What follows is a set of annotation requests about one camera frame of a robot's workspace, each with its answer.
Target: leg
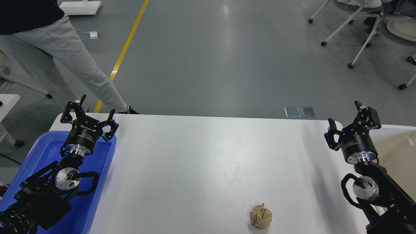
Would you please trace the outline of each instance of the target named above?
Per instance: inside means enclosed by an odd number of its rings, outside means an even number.
[[[106,106],[118,112],[127,108],[114,84],[88,53],[67,16],[51,25],[15,35],[57,58]]]
[[[0,35],[0,47],[30,77],[50,89],[52,96],[62,106],[68,101],[80,99],[62,77],[50,54],[10,34]]]
[[[377,25],[377,19],[380,18],[381,13],[381,11],[370,12],[370,15],[366,19],[364,19],[364,24],[369,26],[369,28],[366,30],[368,34],[371,33],[371,31],[374,28],[374,25]]]

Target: yellow floor line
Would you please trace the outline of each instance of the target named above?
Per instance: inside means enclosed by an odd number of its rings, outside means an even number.
[[[145,0],[144,1],[143,6],[141,7],[141,10],[139,12],[139,15],[137,16],[137,19],[134,22],[133,27],[131,28],[129,37],[126,40],[126,43],[124,44],[123,49],[121,50],[121,53],[119,55],[119,58],[117,59],[116,65],[114,65],[113,71],[111,72],[111,75],[109,77],[111,82],[114,81],[114,78],[117,75],[117,71],[119,70],[120,64],[121,64],[121,62],[124,59],[124,56],[125,56],[125,54],[127,52],[127,49],[129,48],[130,42],[133,39],[134,33],[136,32],[137,26],[139,25],[139,22],[141,20],[141,17],[143,16],[144,10],[146,10],[146,6],[147,6],[147,3],[148,2],[149,2],[149,0]],[[98,100],[97,105],[95,106],[93,112],[94,113],[100,112],[102,105],[103,105],[103,103],[101,102],[101,100]]]

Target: black sneaker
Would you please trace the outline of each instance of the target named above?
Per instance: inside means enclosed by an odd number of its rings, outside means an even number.
[[[119,112],[119,114],[135,114],[135,115],[139,115],[140,113],[135,112],[131,106],[127,106],[127,109],[125,111]]]
[[[374,23],[376,23],[376,18],[375,17],[367,17],[364,19],[364,24],[367,26],[372,26],[374,25]]]
[[[366,32],[367,34],[371,34],[371,32],[373,31],[373,27],[374,27],[374,26],[370,26],[369,28],[367,28],[367,29],[365,30],[365,32]]]

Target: brown crumpled paper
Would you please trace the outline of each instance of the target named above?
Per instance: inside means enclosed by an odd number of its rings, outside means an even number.
[[[264,208],[264,203],[253,207],[250,211],[251,225],[257,229],[265,229],[272,221],[273,214],[269,209]]]

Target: black cable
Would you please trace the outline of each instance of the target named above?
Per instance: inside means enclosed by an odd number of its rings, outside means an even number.
[[[67,153],[69,153],[69,150],[65,149],[65,146],[62,145],[59,153],[61,154],[61,157],[64,157]]]
[[[20,162],[18,162],[18,161],[16,161],[16,160],[14,160],[14,159],[11,159],[11,158],[7,157],[7,156],[6,156],[6,155],[4,155],[4,154],[0,154],[0,156],[3,156],[3,157],[5,157],[5,158],[7,158],[7,159],[9,159],[9,160],[11,160],[11,161],[13,161],[13,162],[15,162],[15,163],[19,164],[19,165],[22,165]]]
[[[347,187],[346,187],[346,184],[347,184],[347,181],[349,180],[349,179],[353,179],[355,182],[356,182],[356,184],[357,185],[362,185],[362,180],[360,180],[358,177],[356,177],[355,175],[353,175],[353,174],[351,174],[351,173],[348,173],[348,174],[346,174],[346,176],[344,176],[344,178],[341,180],[341,188],[342,188],[342,193],[344,194],[344,197],[347,199],[347,201],[351,204],[351,205],[353,205],[353,206],[355,206],[355,207],[357,207],[357,208],[359,208],[359,209],[362,209],[361,208],[361,206],[360,206],[360,204],[358,204],[358,203],[356,203],[356,202],[354,202],[353,200],[352,200],[352,198],[349,196],[349,193],[348,193],[348,190],[347,190]]]
[[[92,186],[88,191],[77,192],[77,196],[89,195],[97,189],[99,174],[97,172],[81,172],[72,177],[72,179],[92,177]]]

